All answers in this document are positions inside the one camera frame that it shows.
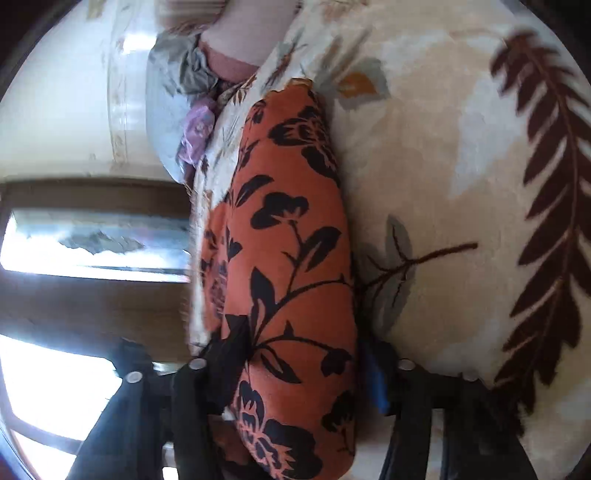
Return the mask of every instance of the brown fern leaf print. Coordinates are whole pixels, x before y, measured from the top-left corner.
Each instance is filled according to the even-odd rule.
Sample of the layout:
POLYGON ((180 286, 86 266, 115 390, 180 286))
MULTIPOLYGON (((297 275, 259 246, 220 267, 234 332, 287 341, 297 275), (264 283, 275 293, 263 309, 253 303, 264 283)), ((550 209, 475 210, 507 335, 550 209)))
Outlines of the brown fern leaf print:
POLYGON ((533 31, 505 40, 491 64, 493 76, 500 72, 505 76, 501 95, 516 87, 517 113, 531 107, 527 130, 535 148, 524 185, 556 164, 527 215, 540 224, 518 265, 538 267, 511 311, 522 320, 504 344, 511 357, 495 377, 495 389, 509 408, 523 406, 531 414, 536 378, 550 385, 563 345, 579 343, 573 281, 591 296, 591 269, 580 246, 581 236, 591 240, 591 197, 582 187, 591 182, 591 160, 581 150, 581 142, 591 142, 591 127, 577 113, 589 104, 569 85, 574 73, 560 64, 558 51, 540 44, 533 31))

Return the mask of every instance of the window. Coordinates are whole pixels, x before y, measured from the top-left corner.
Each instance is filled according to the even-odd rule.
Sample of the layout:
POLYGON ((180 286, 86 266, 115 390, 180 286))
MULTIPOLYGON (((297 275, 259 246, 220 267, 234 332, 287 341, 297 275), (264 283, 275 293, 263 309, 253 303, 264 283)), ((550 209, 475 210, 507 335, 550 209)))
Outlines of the window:
MULTIPOLYGON (((6 393, 0 394, 0 410, 24 460, 40 480, 64 480, 76 458, 72 445, 86 439, 122 380, 103 358, 2 335, 0 364, 0 391, 6 393), (43 443, 48 438, 53 446, 43 443)), ((176 468, 165 467, 163 475, 164 480, 178 479, 176 468)))
POLYGON ((84 210, 15 209, 6 270, 152 282, 189 280, 189 220, 84 210))

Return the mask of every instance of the cream wall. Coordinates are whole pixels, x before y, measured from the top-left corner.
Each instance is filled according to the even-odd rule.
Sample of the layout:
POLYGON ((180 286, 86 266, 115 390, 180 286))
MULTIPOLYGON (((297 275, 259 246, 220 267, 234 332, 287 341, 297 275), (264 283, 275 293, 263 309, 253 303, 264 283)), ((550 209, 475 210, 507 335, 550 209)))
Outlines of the cream wall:
POLYGON ((129 12, 144 3, 83 0, 37 44, 0 102, 0 181, 64 176, 170 179, 145 139, 144 64, 139 64, 139 73, 129 75, 134 102, 121 93, 126 91, 121 68, 129 66, 129 60, 121 60, 120 33, 137 23, 129 12), (113 75, 111 68, 109 101, 112 64, 118 71, 113 75), (114 80, 119 82, 116 88, 114 80), (109 116, 111 125, 116 124, 116 153, 109 116), (121 138, 126 128, 132 141, 121 138))

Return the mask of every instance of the purple fabric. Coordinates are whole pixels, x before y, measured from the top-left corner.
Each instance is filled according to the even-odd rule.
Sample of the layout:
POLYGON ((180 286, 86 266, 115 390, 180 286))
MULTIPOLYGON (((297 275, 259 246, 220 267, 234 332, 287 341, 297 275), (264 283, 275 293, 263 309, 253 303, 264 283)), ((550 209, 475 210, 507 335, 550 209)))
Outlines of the purple fabric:
POLYGON ((216 102, 209 97, 193 104, 185 118, 184 135, 178 152, 182 161, 194 166, 199 164, 216 123, 215 111, 216 102))

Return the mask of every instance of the bed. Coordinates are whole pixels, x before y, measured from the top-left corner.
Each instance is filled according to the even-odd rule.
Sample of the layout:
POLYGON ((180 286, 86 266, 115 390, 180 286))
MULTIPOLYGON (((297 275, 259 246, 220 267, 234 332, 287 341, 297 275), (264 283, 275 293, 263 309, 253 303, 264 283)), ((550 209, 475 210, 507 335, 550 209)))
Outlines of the bed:
MULTIPOLYGON (((564 478, 591 440, 591 87, 574 58, 517 2, 308 0, 196 174, 193 353, 209 212, 249 110, 294 77, 324 99, 374 330, 430 371, 477 374, 519 411, 540 480, 564 478)), ((347 478, 375 479, 391 423, 361 423, 347 478)))

